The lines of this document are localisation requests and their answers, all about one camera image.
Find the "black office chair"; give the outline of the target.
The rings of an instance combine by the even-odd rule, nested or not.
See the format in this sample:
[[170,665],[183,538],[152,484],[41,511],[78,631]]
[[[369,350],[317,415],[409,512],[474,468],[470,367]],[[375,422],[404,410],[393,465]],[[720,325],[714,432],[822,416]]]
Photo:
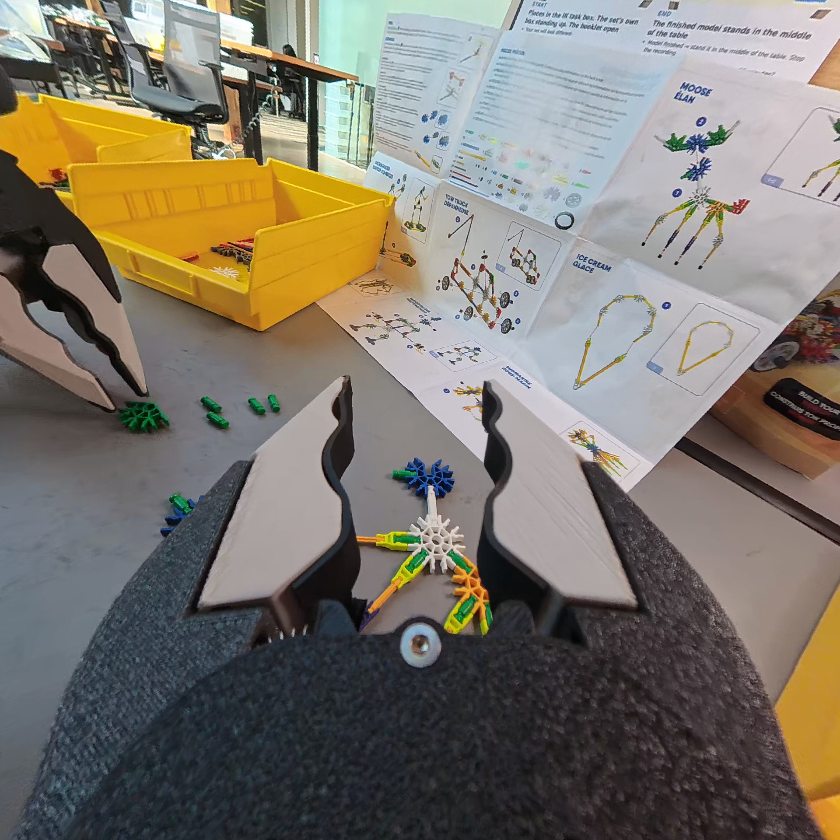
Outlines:
[[225,124],[229,110],[221,62],[221,25],[215,12],[200,6],[163,1],[165,86],[153,77],[148,51],[130,33],[116,3],[102,2],[116,38],[135,102],[163,120],[190,128],[192,153],[209,160],[220,155],[207,126]]

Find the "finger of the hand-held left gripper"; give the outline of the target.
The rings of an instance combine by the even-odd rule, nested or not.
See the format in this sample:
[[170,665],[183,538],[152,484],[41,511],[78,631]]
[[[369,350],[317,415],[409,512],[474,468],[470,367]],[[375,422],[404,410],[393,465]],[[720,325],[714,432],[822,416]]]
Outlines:
[[75,245],[50,246],[41,272],[77,333],[109,358],[136,395],[147,396],[144,369],[120,294],[112,294]]
[[43,375],[90,404],[114,412],[116,406],[99,379],[75,362],[66,345],[31,317],[23,290],[16,284],[24,278],[24,264],[21,255],[1,255],[2,356]]

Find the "green fan connector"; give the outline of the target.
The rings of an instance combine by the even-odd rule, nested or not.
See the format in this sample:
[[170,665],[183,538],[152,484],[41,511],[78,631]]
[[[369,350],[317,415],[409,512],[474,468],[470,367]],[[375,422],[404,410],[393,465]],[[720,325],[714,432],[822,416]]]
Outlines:
[[118,416],[121,425],[135,434],[161,431],[171,425],[170,419],[156,402],[126,402],[118,410]]

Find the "multicoloured construction toy model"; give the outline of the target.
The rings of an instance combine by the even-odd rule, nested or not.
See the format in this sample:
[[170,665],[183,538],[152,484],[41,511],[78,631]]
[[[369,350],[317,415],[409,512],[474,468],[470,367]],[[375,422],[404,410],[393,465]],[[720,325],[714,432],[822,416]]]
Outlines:
[[427,486],[426,498],[427,514],[418,518],[407,531],[356,538],[359,545],[406,554],[388,586],[377,598],[368,602],[360,627],[366,627],[395,593],[422,572],[434,574],[439,571],[451,574],[457,599],[444,622],[444,630],[453,635],[460,634],[473,620],[477,620],[480,633],[485,636],[493,623],[489,593],[481,582],[477,566],[464,553],[465,540],[459,527],[451,526],[450,520],[438,513],[433,486]]

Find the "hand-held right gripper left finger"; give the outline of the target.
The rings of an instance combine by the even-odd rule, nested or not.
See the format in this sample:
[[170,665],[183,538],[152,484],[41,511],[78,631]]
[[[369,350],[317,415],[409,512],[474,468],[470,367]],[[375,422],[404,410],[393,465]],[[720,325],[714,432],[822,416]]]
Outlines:
[[342,477],[354,456],[351,378],[332,382],[257,448],[197,597],[200,612],[259,606],[301,631],[320,602],[358,625],[361,570]]

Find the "grey desk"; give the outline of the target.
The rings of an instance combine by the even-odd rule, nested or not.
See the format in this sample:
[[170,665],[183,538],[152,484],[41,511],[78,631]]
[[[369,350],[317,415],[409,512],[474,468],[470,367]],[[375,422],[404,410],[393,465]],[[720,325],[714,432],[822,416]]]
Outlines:
[[[14,834],[62,691],[112,601],[161,537],[168,497],[197,499],[327,385],[349,375],[356,530],[403,529],[423,506],[391,477],[441,458],[440,505],[473,557],[492,482],[456,436],[317,306],[255,332],[119,281],[150,398],[171,420],[118,418],[2,359],[2,838]],[[281,411],[270,411],[267,395]],[[224,409],[212,426],[200,403]],[[247,404],[256,397],[266,415]],[[712,589],[775,700],[838,585],[838,546],[681,451],[631,490]]]

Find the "white printed task sheet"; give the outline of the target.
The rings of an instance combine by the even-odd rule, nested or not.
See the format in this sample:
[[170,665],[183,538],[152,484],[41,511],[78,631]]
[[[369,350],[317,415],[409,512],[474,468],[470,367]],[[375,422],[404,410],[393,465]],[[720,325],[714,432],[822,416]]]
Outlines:
[[810,81],[839,37],[838,2],[520,1],[511,31],[636,55],[696,56]]

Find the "blue snowflake connector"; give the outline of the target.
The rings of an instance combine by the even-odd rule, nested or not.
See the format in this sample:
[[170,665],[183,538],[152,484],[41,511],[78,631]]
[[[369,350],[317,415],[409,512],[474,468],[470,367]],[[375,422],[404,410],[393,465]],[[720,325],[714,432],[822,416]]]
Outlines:
[[440,459],[432,465],[426,465],[420,458],[414,458],[406,464],[405,469],[413,469],[416,473],[414,478],[406,479],[405,483],[418,497],[425,498],[429,487],[436,498],[445,497],[454,488],[454,472],[448,465],[442,466]]
[[172,511],[171,511],[171,513],[167,514],[164,517],[165,525],[164,525],[164,527],[162,527],[160,529],[160,534],[161,534],[162,537],[166,537],[169,534],[171,534],[175,530],[175,528],[181,522],[183,522],[185,519],[187,519],[193,513],[193,511],[196,509],[197,502],[192,498],[189,498],[189,500],[191,500],[192,503],[193,503],[193,510],[192,510],[192,512],[189,513],[189,515],[186,515],[186,516],[182,515],[178,510],[173,509],[172,504],[169,502],[170,505],[171,505]]

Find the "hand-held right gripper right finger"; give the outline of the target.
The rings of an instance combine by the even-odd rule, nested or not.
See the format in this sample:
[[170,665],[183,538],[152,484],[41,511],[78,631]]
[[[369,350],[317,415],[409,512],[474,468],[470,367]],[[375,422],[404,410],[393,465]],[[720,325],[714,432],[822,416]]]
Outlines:
[[494,618],[525,605],[543,636],[567,635],[574,607],[638,611],[625,551],[605,518],[597,482],[615,482],[575,455],[506,386],[486,381],[484,465],[493,487],[479,536],[479,577]]

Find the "toy packaging box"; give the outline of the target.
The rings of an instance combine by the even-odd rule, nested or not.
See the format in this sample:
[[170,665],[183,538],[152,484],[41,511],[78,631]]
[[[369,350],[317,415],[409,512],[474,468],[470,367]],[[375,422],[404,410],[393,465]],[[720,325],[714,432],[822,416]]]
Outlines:
[[709,414],[814,480],[839,463],[839,276],[789,323]]

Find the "yellow plastic bin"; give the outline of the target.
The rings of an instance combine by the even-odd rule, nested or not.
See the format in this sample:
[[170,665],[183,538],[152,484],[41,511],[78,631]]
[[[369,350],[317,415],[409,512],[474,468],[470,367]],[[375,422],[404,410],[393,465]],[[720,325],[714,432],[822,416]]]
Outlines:
[[838,654],[809,645],[776,702],[775,713],[818,827],[825,838],[838,838]]
[[189,161],[189,128],[110,108],[19,93],[17,110],[1,118],[1,148],[35,182],[73,164]]
[[[375,268],[394,197],[283,161],[73,164],[71,196],[127,280],[257,331]],[[254,238],[245,281],[180,258]]]

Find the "wooden table with black legs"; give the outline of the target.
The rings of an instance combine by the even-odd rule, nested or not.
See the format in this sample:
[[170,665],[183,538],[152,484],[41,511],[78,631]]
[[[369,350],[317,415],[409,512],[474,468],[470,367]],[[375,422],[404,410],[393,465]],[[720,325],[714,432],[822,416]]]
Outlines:
[[257,78],[268,77],[272,67],[291,68],[306,80],[307,106],[307,160],[311,171],[319,171],[319,83],[334,82],[358,83],[357,76],[335,70],[318,63],[287,56],[268,48],[253,45],[241,45],[222,38],[222,61],[232,67],[241,67],[247,72],[247,80],[229,80],[229,87],[239,87],[238,116],[241,124],[239,139],[243,144],[245,156],[254,158],[263,164],[263,148],[257,104]]

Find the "white instruction sheet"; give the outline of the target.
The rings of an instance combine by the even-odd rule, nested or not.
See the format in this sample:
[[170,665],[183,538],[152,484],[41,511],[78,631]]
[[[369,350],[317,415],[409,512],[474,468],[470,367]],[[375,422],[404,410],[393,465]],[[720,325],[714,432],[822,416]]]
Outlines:
[[625,487],[838,274],[838,88],[510,29],[424,70],[382,44],[378,267],[318,305],[478,454],[457,380],[512,377]]

